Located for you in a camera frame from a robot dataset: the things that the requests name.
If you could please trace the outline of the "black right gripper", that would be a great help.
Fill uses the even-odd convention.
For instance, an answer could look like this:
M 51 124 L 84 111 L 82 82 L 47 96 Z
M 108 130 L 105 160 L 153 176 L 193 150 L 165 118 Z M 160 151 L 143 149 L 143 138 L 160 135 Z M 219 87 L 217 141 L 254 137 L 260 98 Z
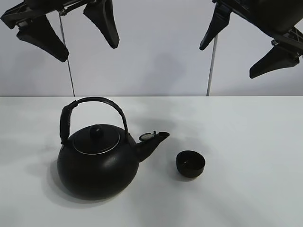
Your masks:
M 271 71 L 292 68 L 303 53 L 303 34 L 295 25 L 303 18 L 301 0 L 214 0 L 214 13 L 199 49 L 203 51 L 228 26 L 231 13 L 247 20 L 278 45 L 250 68 L 254 79 Z

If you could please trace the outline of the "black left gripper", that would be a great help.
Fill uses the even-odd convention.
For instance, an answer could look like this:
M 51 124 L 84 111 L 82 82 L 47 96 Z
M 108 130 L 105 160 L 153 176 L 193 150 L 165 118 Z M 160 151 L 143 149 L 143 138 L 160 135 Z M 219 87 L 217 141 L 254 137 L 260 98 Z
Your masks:
M 0 18 L 10 29 L 18 25 L 19 40 L 65 62 L 69 51 L 45 15 L 58 11 L 60 15 L 65 16 L 83 5 L 86 5 L 83 14 L 99 29 L 110 47 L 117 48 L 120 38 L 114 20 L 112 0 L 24 0 L 6 10 Z

